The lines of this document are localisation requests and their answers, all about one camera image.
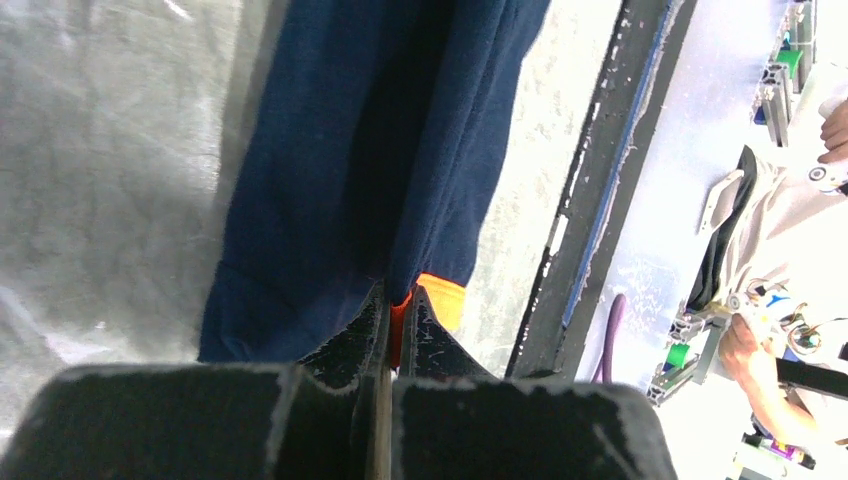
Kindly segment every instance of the blue strip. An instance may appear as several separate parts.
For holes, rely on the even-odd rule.
[[[575,283],[575,286],[577,288],[574,288],[571,291],[571,296],[568,299],[568,307],[565,309],[565,314],[562,317],[563,328],[568,328],[568,325],[571,323],[571,316],[574,314],[574,309],[577,308],[577,301],[580,298],[581,291],[583,290],[583,284],[586,282],[586,276],[589,272],[589,262],[592,259],[592,252],[595,250],[595,245],[598,242],[598,237],[600,237],[601,235],[601,224],[604,221],[606,211],[609,209],[610,202],[612,202],[614,186],[616,184],[621,165],[624,162],[624,151],[627,149],[627,139],[628,137],[630,137],[630,134],[633,132],[636,126],[636,116],[639,110],[636,107],[642,102],[642,100],[645,99],[645,91],[648,88],[648,79],[650,78],[651,71],[653,70],[654,65],[657,62],[657,52],[659,52],[660,44],[662,43],[662,35],[663,32],[665,32],[666,24],[668,23],[669,17],[671,16],[671,2],[672,0],[669,0],[668,7],[666,8],[662,20],[660,21],[659,28],[657,29],[657,34],[654,37],[654,43],[651,45],[651,59],[648,62],[644,73],[642,74],[642,78],[639,79],[639,87],[636,90],[636,99],[630,106],[630,116],[627,119],[627,127],[625,128],[624,132],[621,135],[621,138],[619,139],[619,148],[618,152],[616,152],[615,168],[612,172],[610,172],[610,178],[607,180],[607,185],[604,188],[604,195],[601,200],[602,208],[598,211],[598,215],[595,217],[595,223],[592,225],[592,235],[589,238],[588,248],[585,252],[583,252],[583,259],[580,262],[580,270],[578,271],[578,278],[580,279],[580,281],[578,283]]]

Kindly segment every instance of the navy blue cloth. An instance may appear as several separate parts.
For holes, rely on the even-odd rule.
[[[292,361],[375,282],[465,285],[548,0],[293,0],[233,194],[199,360]]]

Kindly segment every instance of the forearm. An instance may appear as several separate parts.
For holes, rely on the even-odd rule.
[[[818,428],[813,416],[799,405],[790,403],[779,390],[745,390],[754,416],[776,440],[799,446],[806,446],[815,441]]]

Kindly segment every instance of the black garment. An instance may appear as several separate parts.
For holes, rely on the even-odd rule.
[[[692,287],[692,293],[689,294],[689,302],[686,308],[689,311],[698,312],[703,310],[707,304],[713,301],[716,292],[719,288],[719,272],[721,264],[724,262],[724,255],[727,251],[727,244],[730,241],[730,236],[739,222],[739,217],[742,211],[751,199],[751,194],[754,191],[754,185],[757,182],[757,159],[750,147],[745,146],[742,150],[742,156],[739,158],[739,165],[745,175],[739,184],[739,190],[736,192],[736,199],[733,201],[733,211],[730,217],[713,233],[710,238],[710,243],[707,246],[707,253],[704,255],[704,260],[701,262],[701,270],[698,277],[695,279],[695,285]]]
[[[297,360],[374,283],[464,286],[549,0],[293,0],[233,194],[201,361]]]

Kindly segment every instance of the white controller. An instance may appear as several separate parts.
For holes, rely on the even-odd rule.
[[[848,99],[848,87],[841,89],[819,106],[819,115],[827,119],[834,110]],[[807,180],[820,192],[828,195],[841,194],[839,187],[848,183],[848,161],[830,165],[816,165],[807,172]]]
[[[776,324],[771,321],[764,307],[757,305],[750,297],[741,293],[731,294],[727,298],[727,308],[739,314],[751,329],[757,343],[763,343],[774,335]]]

